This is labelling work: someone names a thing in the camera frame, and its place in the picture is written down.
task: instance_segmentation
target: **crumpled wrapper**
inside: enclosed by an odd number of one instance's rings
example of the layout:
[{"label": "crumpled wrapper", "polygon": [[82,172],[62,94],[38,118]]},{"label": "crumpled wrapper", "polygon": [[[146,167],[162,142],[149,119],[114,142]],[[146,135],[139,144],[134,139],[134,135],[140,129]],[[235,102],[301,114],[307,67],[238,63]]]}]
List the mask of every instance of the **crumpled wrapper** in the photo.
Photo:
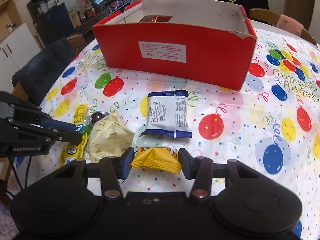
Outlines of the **crumpled wrapper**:
[{"label": "crumpled wrapper", "polygon": [[92,128],[85,158],[93,163],[104,157],[120,157],[131,147],[134,132],[129,130],[116,116],[115,112],[96,122]]}]

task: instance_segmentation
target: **balloon print tablecloth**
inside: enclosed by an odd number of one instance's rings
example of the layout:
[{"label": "balloon print tablecloth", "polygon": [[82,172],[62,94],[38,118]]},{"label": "balloon print tablecloth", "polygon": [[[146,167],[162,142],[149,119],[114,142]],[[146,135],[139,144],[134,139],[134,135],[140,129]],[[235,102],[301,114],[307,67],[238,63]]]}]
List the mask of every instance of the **balloon print tablecloth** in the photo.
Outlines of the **balloon print tablecloth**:
[{"label": "balloon print tablecloth", "polygon": [[[55,119],[71,122],[79,105],[87,114],[117,111],[135,132],[133,147],[185,147],[192,156],[216,163],[238,159],[295,192],[303,204],[296,234],[303,239],[320,235],[320,53],[300,39],[256,29],[258,41],[241,91],[152,73],[108,68],[94,40],[66,68],[41,104]],[[214,58],[208,56],[213,68]],[[195,66],[196,77],[199,66]],[[192,139],[142,136],[147,124],[147,94],[185,89],[189,92],[187,121]],[[47,156],[32,159],[29,184],[59,167],[62,149],[57,142]],[[22,182],[28,157],[17,158]],[[121,184],[127,191],[186,191],[193,181],[183,174],[135,169]],[[99,179],[88,188],[101,194]],[[18,192],[10,177],[8,189]],[[212,195],[224,189],[214,179]]]}]

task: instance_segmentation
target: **red box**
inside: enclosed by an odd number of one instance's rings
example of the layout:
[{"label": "red box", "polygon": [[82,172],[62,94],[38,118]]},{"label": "red box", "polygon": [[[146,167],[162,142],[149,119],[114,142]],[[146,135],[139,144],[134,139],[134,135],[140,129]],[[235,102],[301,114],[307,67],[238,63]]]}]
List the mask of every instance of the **red box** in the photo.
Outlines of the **red box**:
[{"label": "red box", "polygon": [[[168,15],[168,23],[139,22]],[[215,0],[138,0],[93,26],[109,67],[240,90],[256,35],[240,5]]]}]

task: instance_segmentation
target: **round metallic object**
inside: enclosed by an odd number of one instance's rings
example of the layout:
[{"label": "round metallic object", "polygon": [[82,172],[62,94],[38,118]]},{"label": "round metallic object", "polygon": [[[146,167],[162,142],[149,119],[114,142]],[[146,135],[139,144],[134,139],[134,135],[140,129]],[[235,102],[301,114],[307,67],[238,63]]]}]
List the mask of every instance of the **round metallic object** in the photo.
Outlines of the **round metallic object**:
[{"label": "round metallic object", "polygon": [[144,199],[142,202],[145,203],[145,204],[151,204],[152,203],[152,201],[150,199]]},{"label": "round metallic object", "polygon": [[192,192],[193,196],[197,197],[197,198],[204,198],[208,196],[208,192],[206,190],[203,189],[196,189]]},{"label": "round metallic object", "polygon": [[107,191],[105,191],[104,195],[107,197],[107,198],[117,198],[120,196],[120,192],[115,190],[115,189],[109,189]]}]

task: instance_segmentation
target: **pink towel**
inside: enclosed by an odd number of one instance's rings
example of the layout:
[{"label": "pink towel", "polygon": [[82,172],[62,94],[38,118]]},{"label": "pink towel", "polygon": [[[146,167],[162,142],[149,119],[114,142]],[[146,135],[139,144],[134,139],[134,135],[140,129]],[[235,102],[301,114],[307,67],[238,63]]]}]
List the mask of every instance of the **pink towel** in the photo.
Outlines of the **pink towel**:
[{"label": "pink towel", "polygon": [[300,37],[303,25],[297,20],[282,14],[278,20],[277,28]]}]

